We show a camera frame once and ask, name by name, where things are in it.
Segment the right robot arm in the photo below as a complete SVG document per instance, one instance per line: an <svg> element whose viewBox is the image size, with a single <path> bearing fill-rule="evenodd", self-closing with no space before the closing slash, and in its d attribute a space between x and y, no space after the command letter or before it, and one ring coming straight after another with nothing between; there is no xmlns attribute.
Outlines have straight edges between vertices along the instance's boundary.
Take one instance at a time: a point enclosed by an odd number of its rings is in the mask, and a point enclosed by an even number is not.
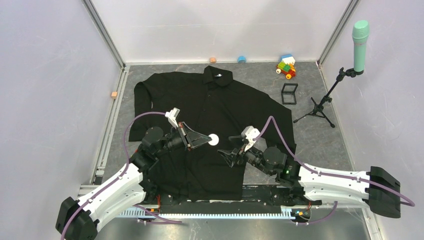
<svg viewBox="0 0 424 240"><path fill-rule="evenodd" d="M264 151L248 147L248 140L231 136L232 150L219 149L218 153L230 167L249 163L288 188L290 203L352 204L369 207L383 217L401 217L400 182L378 166L369 171L342 171L300 164L276 146Z"/></svg>

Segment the black shirt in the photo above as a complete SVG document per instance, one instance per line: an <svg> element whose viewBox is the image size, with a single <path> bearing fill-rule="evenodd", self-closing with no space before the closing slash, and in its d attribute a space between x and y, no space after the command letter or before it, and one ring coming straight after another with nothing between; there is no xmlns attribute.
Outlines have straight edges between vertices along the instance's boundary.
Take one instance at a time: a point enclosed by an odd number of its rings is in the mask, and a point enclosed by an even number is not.
<svg viewBox="0 0 424 240"><path fill-rule="evenodd" d="M246 127L265 129L269 147L288 154L296 150L292 112L267 93L234 79L228 70L207 66L203 73L155 73L134 87L134 113L129 141L139 142L151 127L172 129L163 116L180 109L179 119L219 143L192 151L175 150L159 158L148 173L158 188L170 195L197 200L242 198L245 165L229 167L218 150L231 150L229 137Z"/></svg>

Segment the round silver brooch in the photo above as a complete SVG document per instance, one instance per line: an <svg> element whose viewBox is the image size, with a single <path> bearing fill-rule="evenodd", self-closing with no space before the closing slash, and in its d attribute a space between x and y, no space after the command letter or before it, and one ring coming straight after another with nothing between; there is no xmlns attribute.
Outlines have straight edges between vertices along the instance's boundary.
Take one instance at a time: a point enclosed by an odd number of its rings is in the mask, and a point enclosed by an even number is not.
<svg viewBox="0 0 424 240"><path fill-rule="evenodd" d="M208 137L210 138L210 141L208 142L209 145L216 146L219 143L220 139L216 134L211 133L208 135Z"/></svg>

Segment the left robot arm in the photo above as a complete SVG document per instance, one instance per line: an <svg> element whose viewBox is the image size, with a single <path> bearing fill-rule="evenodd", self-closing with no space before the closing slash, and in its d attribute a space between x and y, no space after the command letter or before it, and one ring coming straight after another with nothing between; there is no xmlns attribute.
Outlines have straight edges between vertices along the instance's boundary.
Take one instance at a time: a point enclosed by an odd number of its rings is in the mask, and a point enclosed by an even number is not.
<svg viewBox="0 0 424 240"><path fill-rule="evenodd" d="M176 150L191 151L219 143L216 134L205 135L177 123L164 134L160 127L149 128L128 162L107 181L89 193L66 198L60 206L55 228L62 240L93 240L101 229L126 209L157 198L157 185L147 178L160 157Z"/></svg>

